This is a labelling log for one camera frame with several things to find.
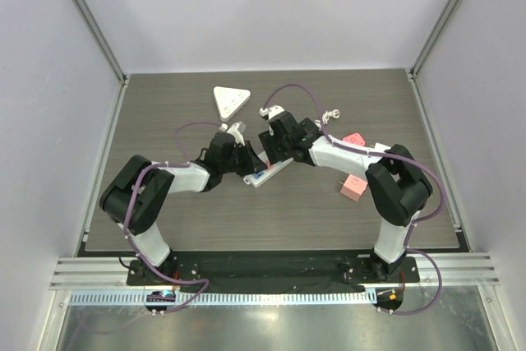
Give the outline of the small pink cube plug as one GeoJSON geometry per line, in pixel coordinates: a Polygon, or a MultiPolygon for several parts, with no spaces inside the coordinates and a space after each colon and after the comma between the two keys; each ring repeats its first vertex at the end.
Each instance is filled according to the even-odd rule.
{"type": "Polygon", "coordinates": [[[349,144],[358,145],[358,146],[365,146],[366,142],[362,135],[358,132],[354,132],[352,134],[347,135],[342,139],[342,141],[347,142],[349,144]]]}

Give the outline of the white triangular socket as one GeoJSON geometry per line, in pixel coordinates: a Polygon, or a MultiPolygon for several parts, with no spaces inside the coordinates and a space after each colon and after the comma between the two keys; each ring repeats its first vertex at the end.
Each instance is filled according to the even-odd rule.
{"type": "Polygon", "coordinates": [[[223,122],[230,120],[251,98],[251,91],[238,88],[216,86],[213,89],[219,118],[223,122]]]}

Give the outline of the white charger plug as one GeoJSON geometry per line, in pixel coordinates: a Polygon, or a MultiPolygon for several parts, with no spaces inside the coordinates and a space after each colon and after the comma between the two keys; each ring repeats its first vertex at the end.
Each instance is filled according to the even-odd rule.
{"type": "Polygon", "coordinates": [[[374,151],[379,151],[379,152],[386,152],[389,149],[390,149],[390,146],[384,145],[384,144],[381,144],[381,143],[378,143],[378,142],[373,147],[374,151]]]}

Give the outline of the white power strip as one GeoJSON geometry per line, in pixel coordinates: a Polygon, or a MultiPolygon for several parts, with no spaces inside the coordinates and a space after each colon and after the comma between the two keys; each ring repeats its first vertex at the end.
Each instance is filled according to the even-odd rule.
{"type": "Polygon", "coordinates": [[[274,177],[280,171],[285,169],[292,162],[292,159],[287,159],[285,161],[280,161],[276,164],[271,164],[268,169],[262,170],[258,173],[247,175],[242,180],[248,186],[252,186],[254,188],[261,187],[264,183],[268,182],[272,177],[274,177]]]}

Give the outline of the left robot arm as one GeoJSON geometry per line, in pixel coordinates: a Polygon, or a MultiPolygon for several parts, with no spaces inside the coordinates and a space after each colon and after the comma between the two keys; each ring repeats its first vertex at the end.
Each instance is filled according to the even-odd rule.
{"type": "Polygon", "coordinates": [[[163,285],[175,271],[172,249],[157,225],[166,197],[179,192],[209,192],[226,174],[242,178],[266,169],[250,141],[217,132],[198,157],[185,164],[132,156],[102,193],[99,208],[121,228],[145,266],[147,277],[163,285]]]}

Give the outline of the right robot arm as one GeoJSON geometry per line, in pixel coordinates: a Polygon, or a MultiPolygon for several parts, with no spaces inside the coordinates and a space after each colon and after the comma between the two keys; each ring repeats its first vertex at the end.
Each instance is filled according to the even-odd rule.
{"type": "Polygon", "coordinates": [[[261,109],[260,116],[269,125],[269,130],[260,133],[259,138],[272,164],[293,159],[313,167],[335,169],[367,182],[381,217],[369,266],[379,281],[392,280],[400,272],[407,254],[412,222],[433,193],[427,177],[406,147],[393,145],[378,150],[350,144],[324,135],[310,118],[297,121],[280,106],[261,109]]]}

